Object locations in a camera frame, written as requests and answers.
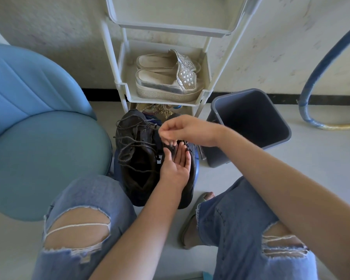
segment black shoe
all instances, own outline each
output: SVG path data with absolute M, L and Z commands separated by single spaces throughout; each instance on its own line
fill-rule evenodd
M 130 110 L 117 122 L 115 141 L 120 182 L 137 207 L 145 205 L 159 181 L 155 135 L 156 131 L 138 110 Z
M 167 120 L 178 116 L 180 116 L 180 114 L 174 113 L 170 117 L 168 117 Z M 191 171 L 189 172 L 188 183 L 186 184 L 181 193 L 181 200 L 178 209 L 186 208 L 192 202 L 194 185 L 196 184 L 200 167 L 197 146 L 187 141 L 183 142 L 187 146 L 187 150 L 189 150 L 189 153 L 191 154 Z M 167 147 L 169 150 L 171 150 L 172 156 L 175 155 L 175 148 L 173 146 L 167 146 L 164 144 L 163 147 Z

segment wall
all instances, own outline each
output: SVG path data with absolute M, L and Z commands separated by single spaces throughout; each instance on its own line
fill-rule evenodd
M 109 24 L 116 53 L 119 27 Z M 299 94 L 317 63 L 350 29 L 350 0 L 263 0 L 225 68 L 216 91 L 260 88 Z M 85 0 L 0 0 L 0 33 L 12 45 L 39 52 L 84 88 L 114 88 L 101 36 Z M 205 37 L 128 30 L 130 39 L 203 47 Z M 213 39 L 213 71 L 230 37 Z M 326 72 L 314 94 L 350 95 L 350 48 Z

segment chair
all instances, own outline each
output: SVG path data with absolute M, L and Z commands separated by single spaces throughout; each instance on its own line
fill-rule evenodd
M 96 119 L 59 65 L 0 44 L 0 212 L 41 220 L 73 179 L 107 174 L 112 146 Z

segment jeans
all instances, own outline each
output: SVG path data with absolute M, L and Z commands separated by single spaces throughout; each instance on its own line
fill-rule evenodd
M 33 280 L 87 280 L 136 219 L 134 207 L 117 181 L 88 176 L 73 181 L 52 203 L 45 216 L 43 241 L 53 222 L 77 207 L 106 214 L 109 236 L 88 248 L 42 249 Z M 197 221 L 202 242 L 218 247 L 214 279 L 317 279 L 311 251 L 303 257 L 269 257 L 263 253 L 262 234 L 278 218 L 243 177 L 226 192 L 201 203 Z

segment pair of black shoes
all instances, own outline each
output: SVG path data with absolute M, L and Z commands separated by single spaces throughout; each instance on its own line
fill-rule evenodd
M 178 116 L 173 114 L 168 119 Z M 142 207 L 159 181 L 163 146 L 157 125 L 150 123 L 138 110 L 130 110 L 117 122 L 116 159 L 119 182 L 133 205 Z M 186 208 L 192 201 L 198 174 L 198 153 L 195 145 L 185 142 L 191 153 L 191 171 L 182 191 L 178 209 Z

